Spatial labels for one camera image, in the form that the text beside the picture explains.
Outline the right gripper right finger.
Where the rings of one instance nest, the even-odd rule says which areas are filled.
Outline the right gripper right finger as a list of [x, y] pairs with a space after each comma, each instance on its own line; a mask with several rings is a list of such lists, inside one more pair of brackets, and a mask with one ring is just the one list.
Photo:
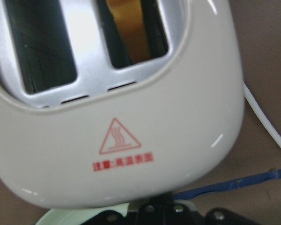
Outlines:
[[225, 208], [213, 208], [205, 217], [206, 225], [259, 225]]

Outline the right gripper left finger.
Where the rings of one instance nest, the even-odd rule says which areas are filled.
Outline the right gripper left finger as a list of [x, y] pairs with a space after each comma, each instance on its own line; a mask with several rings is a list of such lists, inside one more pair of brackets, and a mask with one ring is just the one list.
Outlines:
[[93, 216], [87, 221], [83, 222], [83, 225], [130, 225], [131, 220], [127, 216], [123, 216], [121, 213], [115, 210], [105, 210], [99, 214]]

